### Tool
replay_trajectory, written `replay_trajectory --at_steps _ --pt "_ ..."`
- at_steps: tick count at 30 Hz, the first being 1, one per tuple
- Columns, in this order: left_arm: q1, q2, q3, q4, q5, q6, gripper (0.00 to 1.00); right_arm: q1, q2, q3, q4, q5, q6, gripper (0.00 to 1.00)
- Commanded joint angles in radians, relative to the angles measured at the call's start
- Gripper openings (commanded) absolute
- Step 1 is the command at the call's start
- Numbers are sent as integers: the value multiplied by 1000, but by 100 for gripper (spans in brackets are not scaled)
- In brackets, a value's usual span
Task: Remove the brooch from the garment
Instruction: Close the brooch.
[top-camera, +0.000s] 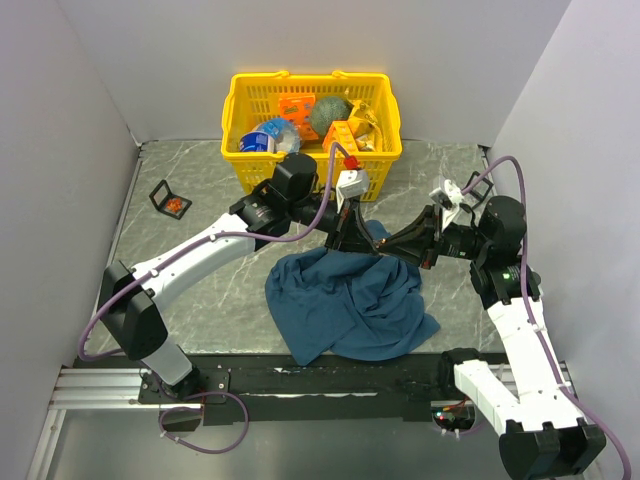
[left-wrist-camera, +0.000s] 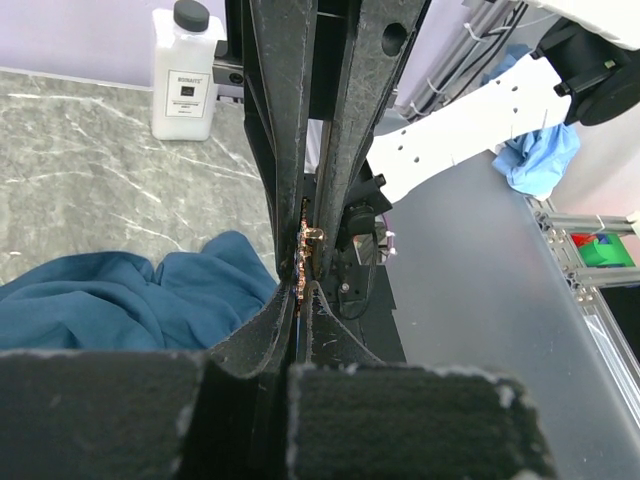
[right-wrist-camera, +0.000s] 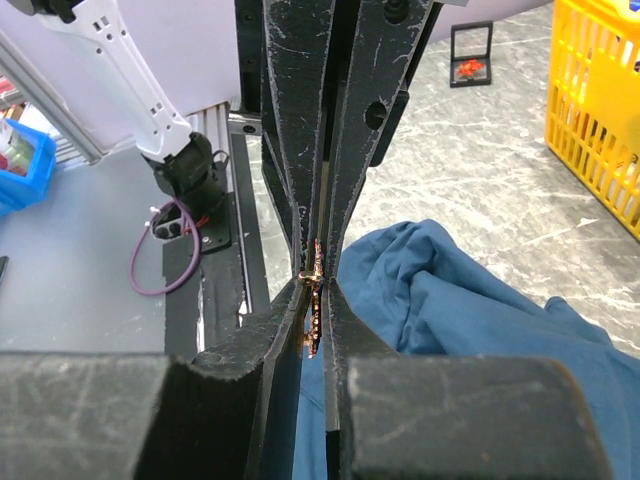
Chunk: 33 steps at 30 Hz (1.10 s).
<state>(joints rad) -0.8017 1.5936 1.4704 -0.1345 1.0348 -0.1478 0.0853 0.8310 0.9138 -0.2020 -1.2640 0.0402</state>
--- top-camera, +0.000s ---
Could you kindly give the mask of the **blue t-shirt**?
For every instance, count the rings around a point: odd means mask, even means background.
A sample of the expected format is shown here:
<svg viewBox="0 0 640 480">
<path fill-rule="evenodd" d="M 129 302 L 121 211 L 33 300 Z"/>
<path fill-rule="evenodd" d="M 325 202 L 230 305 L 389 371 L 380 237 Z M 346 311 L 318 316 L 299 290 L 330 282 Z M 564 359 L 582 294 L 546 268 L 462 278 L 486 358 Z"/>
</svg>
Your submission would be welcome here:
<svg viewBox="0 0 640 480">
<path fill-rule="evenodd" d="M 267 276 L 269 312 L 295 362 L 323 353 L 383 361 L 440 330 L 427 313 L 418 267 L 392 256 L 315 248 L 287 255 Z"/>
</svg>

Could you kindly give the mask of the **orange leaf brooch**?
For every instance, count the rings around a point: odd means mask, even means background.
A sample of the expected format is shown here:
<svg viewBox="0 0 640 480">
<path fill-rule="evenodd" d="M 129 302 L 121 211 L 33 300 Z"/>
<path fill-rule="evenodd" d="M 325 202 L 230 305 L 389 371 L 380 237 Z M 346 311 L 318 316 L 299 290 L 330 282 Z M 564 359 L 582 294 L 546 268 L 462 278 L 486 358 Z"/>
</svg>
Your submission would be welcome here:
<svg viewBox="0 0 640 480">
<path fill-rule="evenodd" d="M 182 201 L 178 197 L 170 199 L 166 204 L 166 209 L 172 213 L 178 213 L 182 210 Z"/>
</svg>

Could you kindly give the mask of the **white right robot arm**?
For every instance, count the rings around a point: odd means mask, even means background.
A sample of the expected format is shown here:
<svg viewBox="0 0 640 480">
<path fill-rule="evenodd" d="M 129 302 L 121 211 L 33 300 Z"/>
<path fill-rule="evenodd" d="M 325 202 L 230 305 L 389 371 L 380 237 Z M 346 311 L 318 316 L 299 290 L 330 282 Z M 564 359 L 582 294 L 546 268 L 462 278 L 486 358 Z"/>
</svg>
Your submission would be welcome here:
<svg viewBox="0 0 640 480">
<path fill-rule="evenodd" d="M 440 255 L 469 261 L 474 290 L 501 338 L 516 388 L 507 388 L 479 353 L 457 348 L 441 358 L 439 391 L 452 399 L 464 394 L 480 410 L 499 437 L 510 478 L 583 473 L 606 437 L 575 405 L 550 346 L 539 279 L 525 264 L 524 206 L 495 196 L 475 226 L 443 226 L 441 218 L 428 206 L 377 249 L 425 269 Z"/>
</svg>

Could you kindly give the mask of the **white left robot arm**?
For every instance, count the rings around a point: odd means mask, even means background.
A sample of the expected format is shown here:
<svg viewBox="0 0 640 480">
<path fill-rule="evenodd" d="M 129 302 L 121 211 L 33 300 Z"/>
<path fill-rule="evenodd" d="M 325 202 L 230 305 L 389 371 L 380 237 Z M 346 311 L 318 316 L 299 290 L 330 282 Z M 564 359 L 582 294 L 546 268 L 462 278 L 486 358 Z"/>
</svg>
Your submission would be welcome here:
<svg viewBox="0 0 640 480">
<path fill-rule="evenodd" d="M 163 310 L 226 264 L 270 243 L 287 242 L 293 223 L 330 236 L 343 231 L 350 208 L 369 188 L 357 160 L 348 156 L 343 162 L 344 171 L 330 174 L 324 189 L 316 192 L 316 161 L 307 154 L 288 154 L 270 178 L 191 239 L 134 267 L 115 261 L 105 269 L 99 321 L 128 359 L 159 377 L 174 401 L 185 402 L 196 394 L 200 374 L 171 339 Z"/>
</svg>

